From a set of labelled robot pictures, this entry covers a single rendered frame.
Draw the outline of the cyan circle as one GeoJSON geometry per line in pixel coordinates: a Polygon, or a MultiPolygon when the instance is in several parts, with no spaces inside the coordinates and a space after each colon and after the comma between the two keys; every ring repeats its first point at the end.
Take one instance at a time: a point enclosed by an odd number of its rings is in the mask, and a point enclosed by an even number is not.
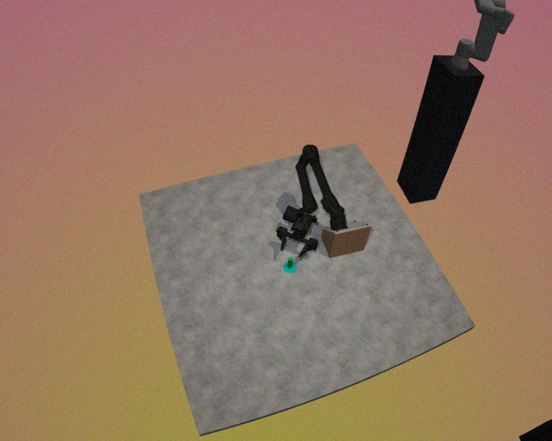
{"type": "Polygon", "coordinates": [[[286,272],[289,272],[289,273],[292,273],[296,270],[296,265],[294,263],[292,263],[292,268],[289,269],[287,268],[288,267],[288,263],[285,263],[285,265],[283,266],[283,269],[286,271],[286,272]]]}

